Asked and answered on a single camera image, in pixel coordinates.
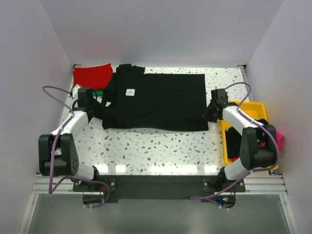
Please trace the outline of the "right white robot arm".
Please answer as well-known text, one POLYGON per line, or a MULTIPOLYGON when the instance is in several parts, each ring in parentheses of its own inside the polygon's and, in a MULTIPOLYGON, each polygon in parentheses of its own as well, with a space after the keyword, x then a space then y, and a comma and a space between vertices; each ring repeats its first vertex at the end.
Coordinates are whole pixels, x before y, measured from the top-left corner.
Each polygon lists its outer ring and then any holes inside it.
POLYGON ((241 181, 252 171, 274 168, 280 159, 277 131, 247 115, 240 105, 230 102, 225 89, 211 91, 211 101, 203 113, 208 122, 224 120, 240 134, 239 158, 220 169, 216 179, 208 182, 214 189, 222 189, 227 182, 241 181))

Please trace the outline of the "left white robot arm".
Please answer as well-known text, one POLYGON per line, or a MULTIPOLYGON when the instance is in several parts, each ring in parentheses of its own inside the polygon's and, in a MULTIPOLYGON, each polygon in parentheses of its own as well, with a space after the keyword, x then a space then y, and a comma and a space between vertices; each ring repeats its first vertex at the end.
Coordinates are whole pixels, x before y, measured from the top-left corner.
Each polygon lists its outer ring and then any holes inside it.
POLYGON ((94 166, 79 161, 76 138, 94 117, 98 101, 91 88, 79 88, 68 118, 53 132, 39 137, 39 172, 43 176, 68 176, 93 180, 98 174, 94 166))

